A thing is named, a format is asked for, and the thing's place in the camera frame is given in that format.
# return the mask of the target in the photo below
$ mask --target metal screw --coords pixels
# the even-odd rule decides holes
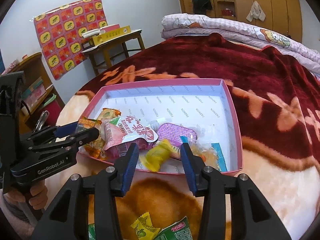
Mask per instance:
[[[116,168],[114,166],[109,166],[106,168],[106,172],[114,172],[116,170]]]
[[[79,177],[80,177],[79,174],[72,174],[71,177],[70,177],[70,179],[71,179],[71,180],[77,180],[77,179],[79,179]]]
[[[244,174],[244,173],[241,173],[241,174],[239,175],[239,178],[240,178],[241,180],[244,180],[244,181],[246,181],[246,180],[249,179],[248,175],[247,175],[247,174]]]
[[[211,166],[204,166],[203,170],[205,172],[213,172],[213,168]]]

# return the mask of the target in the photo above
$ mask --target pink checkered bedding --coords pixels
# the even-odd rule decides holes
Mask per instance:
[[[165,16],[162,20],[162,26],[161,36],[164,39],[180,35],[209,35],[216,32],[225,39],[261,49],[268,45],[273,46],[282,54],[295,57],[301,65],[320,80],[319,52],[308,49],[301,43],[273,31],[237,21],[186,13]]]

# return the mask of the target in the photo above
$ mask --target wooden wardrobe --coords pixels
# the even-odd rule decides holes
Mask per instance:
[[[266,19],[262,22],[253,19],[249,22],[252,3],[257,1]],[[227,18],[239,22],[263,27],[288,36],[295,41],[302,41],[302,18],[299,0],[211,0],[212,10],[207,10],[206,15],[211,18]],[[180,0],[182,13],[193,14],[192,0]],[[233,11],[233,16],[223,16],[222,10],[228,8]]]

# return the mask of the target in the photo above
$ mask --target green candy wrapper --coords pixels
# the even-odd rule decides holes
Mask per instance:
[[[187,217],[162,229],[154,240],[193,240]]]
[[[89,240],[96,240],[96,230],[95,230],[94,224],[90,224],[88,226],[88,231],[89,231]]]

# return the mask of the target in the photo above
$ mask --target yellow box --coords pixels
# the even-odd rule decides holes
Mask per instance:
[[[98,46],[106,41],[110,41],[116,37],[120,37],[120,36],[123,36],[125,34],[128,34],[131,32],[131,29],[130,29],[130,26],[126,26],[126,27],[122,27],[122,28],[119,28],[119,29],[115,29],[113,31],[109,31],[109,32],[106,32],[106,33],[103,33],[101,35],[98,35],[98,36],[94,36],[92,38],[92,41],[93,41],[93,44],[95,46]]]

